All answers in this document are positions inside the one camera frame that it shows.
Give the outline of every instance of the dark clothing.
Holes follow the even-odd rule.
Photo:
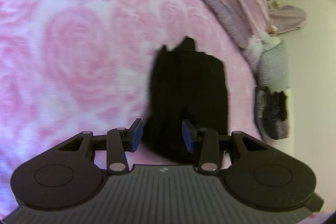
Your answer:
[[[142,141],[154,152],[181,164],[196,164],[181,133],[182,120],[195,128],[227,135],[228,99],[223,63],[186,37],[173,51],[158,52],[150,81],[150,117]]]

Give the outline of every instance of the folded black clothing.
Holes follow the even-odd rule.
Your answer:
[[[150,79],[150,116],[142,141],[180,164],[197,164],[199,153],[186,150],[182,120],[195,128],[211,128],[227,135],[228,98],[223,63],[197,52],[186,37],[174,50],[163,46],[156,56]]]

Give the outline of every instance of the gray ribbed surface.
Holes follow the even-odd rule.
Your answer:
[[[110,177],[97,196],[76,208],[40,212],[22,206],[4,222],[295,224],[310,213],[306,208],[286,213],[252,209],[233,199],[218,178],[200,175],[192,166],[136,165],[127,175]]]

